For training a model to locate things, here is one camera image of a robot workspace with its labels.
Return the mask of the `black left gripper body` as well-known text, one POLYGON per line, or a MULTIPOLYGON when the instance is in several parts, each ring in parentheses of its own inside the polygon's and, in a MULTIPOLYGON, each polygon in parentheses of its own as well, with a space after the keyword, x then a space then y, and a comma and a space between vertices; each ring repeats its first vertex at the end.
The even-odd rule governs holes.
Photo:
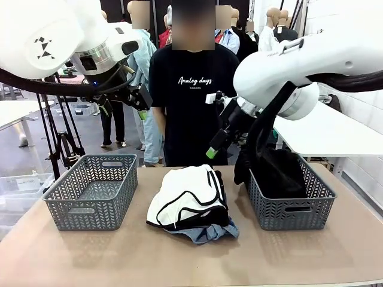
POLYGON ((145 85, 129 87, 127 104, 136 110, 149 110, 153 100, 145 85))

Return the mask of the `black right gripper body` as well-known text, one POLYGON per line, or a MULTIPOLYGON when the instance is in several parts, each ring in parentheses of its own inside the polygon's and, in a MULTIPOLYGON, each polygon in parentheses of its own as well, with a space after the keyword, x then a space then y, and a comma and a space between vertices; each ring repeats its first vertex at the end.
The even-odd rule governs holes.
POLYGON ((237 100, 231 100, 220 114, 221 129, 227 141, 235 141, 250 129, 250 116, 238 105, 237 100))

